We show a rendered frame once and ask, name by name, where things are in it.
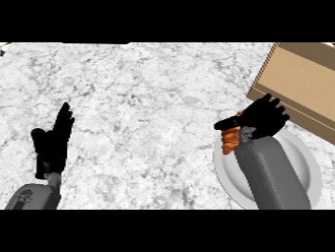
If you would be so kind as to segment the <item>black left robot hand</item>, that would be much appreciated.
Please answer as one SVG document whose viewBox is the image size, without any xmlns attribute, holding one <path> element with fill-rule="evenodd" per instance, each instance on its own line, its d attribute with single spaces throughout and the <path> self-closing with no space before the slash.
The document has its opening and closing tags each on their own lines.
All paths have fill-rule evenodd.
<svg viewBox="0 0 335 252">
<path fill-rule="evenodd" d="M 60 108 L 52 129 L 45 131 L 36 128 L 32 131 L 38 153 L 36 179 L 45 179 L 49 173 L 61 173 L 64 170 L 73 123 L 73 112 L 66 102 Z"/>
</svg>

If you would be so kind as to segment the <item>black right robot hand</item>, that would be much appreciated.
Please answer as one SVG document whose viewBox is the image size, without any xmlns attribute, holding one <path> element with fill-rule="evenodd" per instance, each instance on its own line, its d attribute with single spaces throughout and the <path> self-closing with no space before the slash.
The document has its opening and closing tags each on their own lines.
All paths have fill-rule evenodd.
<svg viewBox="0 0 335 252">
<path fill-rule="evenodd" d="M 215 130 L 227 130 L 234 127 L 254 128 L 252 138 L 261 139 L 273 137 L 291 120 L 291 116 L 285 114 L 286 108 L 279 105 L 280 100 L 266 94 L 246 107 L 243 113 L 231 116 L 214 124 Z"/>
</svg>

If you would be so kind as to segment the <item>brown croissant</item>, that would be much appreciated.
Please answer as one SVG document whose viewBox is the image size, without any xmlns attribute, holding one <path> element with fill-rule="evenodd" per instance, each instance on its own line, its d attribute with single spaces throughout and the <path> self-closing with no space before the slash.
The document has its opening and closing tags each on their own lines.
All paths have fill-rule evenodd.
<svg viewBox="0 0 335 252">
<path fill-rule="evenodd" d="M 221 148 L 223 153 L 228 155 L 240 144 L 240 127 L 233 122 L 221 126 Z"/>
</svg>

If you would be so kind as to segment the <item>brown cardboard box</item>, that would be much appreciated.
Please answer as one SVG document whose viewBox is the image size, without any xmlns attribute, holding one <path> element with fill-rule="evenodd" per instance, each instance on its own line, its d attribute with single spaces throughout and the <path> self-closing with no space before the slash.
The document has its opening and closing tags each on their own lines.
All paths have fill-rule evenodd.
<svg viewBox="0 0 335 252">
<path fill-rule="evenodd" d="M 279 98 L 291 121 L 335 145 L 335 47 L 277 42 L 248 92 Z"/>
</svg>

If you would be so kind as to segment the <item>white round plate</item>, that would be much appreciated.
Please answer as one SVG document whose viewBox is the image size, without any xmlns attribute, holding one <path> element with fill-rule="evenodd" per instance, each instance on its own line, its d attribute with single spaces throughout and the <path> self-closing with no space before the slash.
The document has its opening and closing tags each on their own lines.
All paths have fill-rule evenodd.
<svg viewBox="0 0 335 252">
<path fill-rule="evenodd" d="M 283 129 L 274 136 L 283 146 L 286 156 L 294 166 L 294 171 L 303 184 L 311 208 L 317 207 L 322 196 L 322 172 L 313 153 L 301 139 Z M 214 145 L 214 168 L 221 187 L 237 203 L 248 210 L 257 210 L 258 205 L 254 199 L 246 176 L 240 170 L 234 153 L 223 153 L 221 138 L 217 138 Z"/>
</svg>

